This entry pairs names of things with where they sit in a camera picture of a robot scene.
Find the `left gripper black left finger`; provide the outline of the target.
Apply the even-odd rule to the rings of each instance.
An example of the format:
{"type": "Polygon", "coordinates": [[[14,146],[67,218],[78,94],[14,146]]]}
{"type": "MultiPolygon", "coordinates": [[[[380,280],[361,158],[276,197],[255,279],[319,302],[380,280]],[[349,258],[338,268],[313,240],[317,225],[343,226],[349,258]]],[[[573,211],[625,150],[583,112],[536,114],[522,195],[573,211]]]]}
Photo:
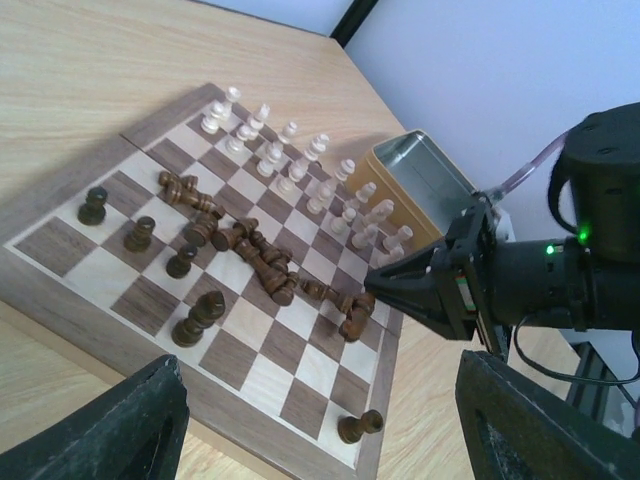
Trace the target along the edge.
{"type": "Polygon", "coordinates": [[[174,479],[189,422],[177,357],[162,355],[1,454],[3,479],[174,479]]]}

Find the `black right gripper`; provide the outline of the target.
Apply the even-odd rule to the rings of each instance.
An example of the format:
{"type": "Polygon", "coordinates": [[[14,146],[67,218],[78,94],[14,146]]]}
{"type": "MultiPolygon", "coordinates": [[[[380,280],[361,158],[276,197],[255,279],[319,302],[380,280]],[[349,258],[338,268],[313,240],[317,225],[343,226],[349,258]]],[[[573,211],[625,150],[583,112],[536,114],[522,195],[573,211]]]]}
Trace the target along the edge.
{"type": "Polygon", "coordinates": [[[487,204],[467,208],[451,223],[443,240],[370,271],[364,280],[365,291],[446,340],[453,335],[469,340],[477,329],[486,349],[498,350],[500,342],[480,278],[483,255],[495,246],[490,220],[487,204]],[[434,285],[428,272],[431,261],[440,298],[427,290],[434,285]],[[414,292],[408,297],[394,294],[408,291],[414,292]]]}

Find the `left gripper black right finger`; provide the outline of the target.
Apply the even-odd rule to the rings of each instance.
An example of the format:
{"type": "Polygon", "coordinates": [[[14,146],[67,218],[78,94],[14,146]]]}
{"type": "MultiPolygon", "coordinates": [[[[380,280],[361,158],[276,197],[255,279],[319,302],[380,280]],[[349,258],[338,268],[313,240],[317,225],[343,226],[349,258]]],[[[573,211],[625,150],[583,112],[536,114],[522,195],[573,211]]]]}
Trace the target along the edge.
{"type": "Polygon", "coordinates": [[[465,350],[455,400],[476,479],[637,479],[639,442],[487,352],[465,350]]]}

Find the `dark tall chess piece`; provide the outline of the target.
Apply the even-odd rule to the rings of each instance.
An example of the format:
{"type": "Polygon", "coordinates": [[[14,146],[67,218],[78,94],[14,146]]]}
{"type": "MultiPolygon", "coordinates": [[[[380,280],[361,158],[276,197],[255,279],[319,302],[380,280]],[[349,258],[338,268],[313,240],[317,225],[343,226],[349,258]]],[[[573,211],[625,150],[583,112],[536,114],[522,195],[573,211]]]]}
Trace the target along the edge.
{"type": "Polygon", "coordinates": [[[194,346],[202,339],[204,331],[212,327],[225,311],[226,302],[220,290],[201,295],[187,317],[173,327],[172,340],[181,347],[194,346]]]}

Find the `dark chess piece off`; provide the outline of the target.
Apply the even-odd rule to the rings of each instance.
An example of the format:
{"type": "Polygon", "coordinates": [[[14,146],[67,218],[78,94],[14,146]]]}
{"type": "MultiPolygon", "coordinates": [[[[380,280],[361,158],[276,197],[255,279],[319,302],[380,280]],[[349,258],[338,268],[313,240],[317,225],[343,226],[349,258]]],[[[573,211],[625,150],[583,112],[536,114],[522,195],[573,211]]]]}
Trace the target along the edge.
{"type": "Polygon", "coordinates": [[[360,417],[344,416],[338,420],[337,431],[339,438],[346,444],[354,444],[361,440],[364,434],[378,433],[383,429],[382,414],[371,409],[360,417]]]}

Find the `dark pawn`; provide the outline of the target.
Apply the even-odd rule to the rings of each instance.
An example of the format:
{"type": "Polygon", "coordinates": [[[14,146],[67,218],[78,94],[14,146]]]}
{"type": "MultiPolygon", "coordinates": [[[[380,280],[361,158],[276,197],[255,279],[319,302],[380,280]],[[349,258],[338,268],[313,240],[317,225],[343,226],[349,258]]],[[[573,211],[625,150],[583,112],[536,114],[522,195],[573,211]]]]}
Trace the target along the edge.
{"type": "Polygon", "coordinates": [[[156,222],[152,217],[141,216],[124,238],[125,249],[134,253],[146,251],[151,244],[155,226],[156,222]]]}
{"type": "Polygon", "coordinates": [[[183,245],[166,264],[166,273],[174,279],[184,278],[191,270],[192,263],[198,254],[198,247],[192,244],[183,245]]]}

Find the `dark pawn corner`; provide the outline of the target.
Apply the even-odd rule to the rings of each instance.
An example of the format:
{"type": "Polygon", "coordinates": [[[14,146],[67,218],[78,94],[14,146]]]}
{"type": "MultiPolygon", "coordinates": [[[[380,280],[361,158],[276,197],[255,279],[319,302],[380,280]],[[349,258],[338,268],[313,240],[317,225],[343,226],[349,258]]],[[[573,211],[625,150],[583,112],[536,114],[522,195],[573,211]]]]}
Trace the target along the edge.
{"type": "Polygon", "coordinates": [[[77,218],[84,225],[100,225],[106,216],[105,204],[108,198],[107,190],[102,186],[91,188],[86,195],[85,203],[79,208],[77,218]]]}

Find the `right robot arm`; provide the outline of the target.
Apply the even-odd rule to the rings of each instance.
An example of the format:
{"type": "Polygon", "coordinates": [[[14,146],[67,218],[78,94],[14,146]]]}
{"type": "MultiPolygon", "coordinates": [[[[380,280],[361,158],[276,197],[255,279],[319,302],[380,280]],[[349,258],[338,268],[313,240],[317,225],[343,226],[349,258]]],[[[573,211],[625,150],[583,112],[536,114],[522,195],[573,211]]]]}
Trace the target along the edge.
{"type": "Polygon", "coordinates": [[[445,236],[369,272],[365,290],[448,340],[479,336],[506,357],[511,331],[633,331],[639,326],[639,107],[587,116],[567,134],[547,191],[552,214],[569,188],[566,236],[502,242],[477,200],[445,236]]]}

